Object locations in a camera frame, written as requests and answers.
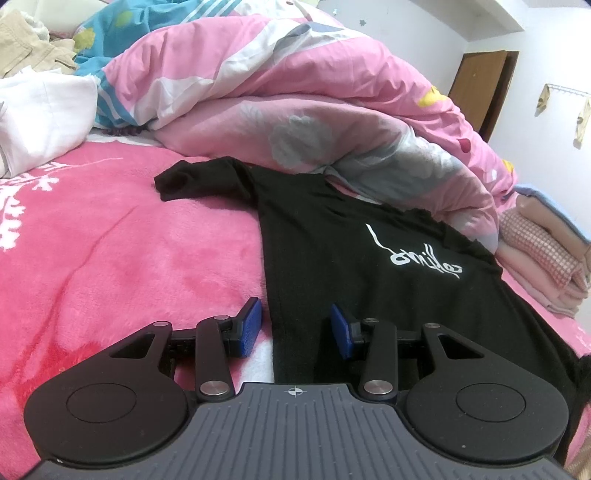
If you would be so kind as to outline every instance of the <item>black t-shirt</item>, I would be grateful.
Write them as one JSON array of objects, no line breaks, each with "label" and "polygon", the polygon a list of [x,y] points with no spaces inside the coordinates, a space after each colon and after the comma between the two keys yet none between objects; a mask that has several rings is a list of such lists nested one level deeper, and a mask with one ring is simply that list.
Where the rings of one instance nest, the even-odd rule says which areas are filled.
[{"label": "black t-shirt", "polygon": [[338,303],[402,330],[443,324],[553,384],[573,413],[574,352],[501,280],[490,252],[429,213],[349,197],[320,174],[229,157],[180,161],[155,185],[163,200],[221,195],[258,209],[276,382],[350,380],[330,328]]}]

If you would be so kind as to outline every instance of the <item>metal rivet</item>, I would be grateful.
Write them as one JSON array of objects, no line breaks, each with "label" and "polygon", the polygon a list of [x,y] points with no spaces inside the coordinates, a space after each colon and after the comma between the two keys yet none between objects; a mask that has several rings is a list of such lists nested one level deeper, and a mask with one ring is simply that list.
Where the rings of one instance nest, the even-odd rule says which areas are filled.
[{"label": "metal rivet", "polygon": [[386,395],[394,390],[394,387],[390,382],[386,382],[385,380],[370,380],[365,383],[363,389],[373,395]]},{"label": "metal rivet", "polygon": [[210,380],[209,382],[204,382],[199,387],[199,390],[203,395],[208,395],[209,397],[217,397],[219,395],[224,395],[224,393],[228,393],[230,391],[230,387],[226,382],[222,382],[220,380]]}]

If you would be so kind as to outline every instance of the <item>red polka dot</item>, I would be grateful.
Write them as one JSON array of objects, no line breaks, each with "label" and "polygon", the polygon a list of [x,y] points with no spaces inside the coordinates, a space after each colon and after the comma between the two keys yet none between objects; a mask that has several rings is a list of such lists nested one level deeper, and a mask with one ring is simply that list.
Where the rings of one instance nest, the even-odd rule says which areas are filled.
[{"label": "red polka dot", "polygon": [[460,148],[464,153],[470,153],[470,150],[472,149],[472,143],[470,140],[467,138],[461,138],[458,140],[458,143],[460,144]]}]

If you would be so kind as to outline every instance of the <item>round black disc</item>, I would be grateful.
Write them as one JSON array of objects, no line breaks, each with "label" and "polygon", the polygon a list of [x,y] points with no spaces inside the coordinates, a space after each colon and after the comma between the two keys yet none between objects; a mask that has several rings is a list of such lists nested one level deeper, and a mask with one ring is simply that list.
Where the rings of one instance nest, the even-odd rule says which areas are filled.
[{"label": "round black disc", "polygon": [[112,369],[89,380],[75,367],[64,373],[35,390],[25,408],[42,458],[105,466],[133,460],[164,445],[188,415],[183,390],[157,370]]},{"label": "round black disc", "polygon": [[407,417],[427,443],[487,464],[510,465],[553,453],[568,409],[552,385],[509,362],[500,368],[487,368],[487,362],[462,368],[461,363],[435,370],[407,395]]}]

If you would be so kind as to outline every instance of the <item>pink blanket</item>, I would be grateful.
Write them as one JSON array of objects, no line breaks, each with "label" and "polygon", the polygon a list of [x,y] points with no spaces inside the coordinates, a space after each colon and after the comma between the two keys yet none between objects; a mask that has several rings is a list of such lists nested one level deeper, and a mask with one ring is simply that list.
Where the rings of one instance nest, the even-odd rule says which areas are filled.
[{"label": "pink blanket", "polygon": [[[42,382],[155,320],[189,328],[264,298],[254,212],[215,197],[160,201],[152,178],[179,158],[157,147],[85,143],[0,180],[0,472],[9,480],[38,461],[22,409]],[[506,279],[579,355],[591,352],[576,322],[550,315]],[[272,381],[268,327],[251,358],[232,365],[237,387]]]}]

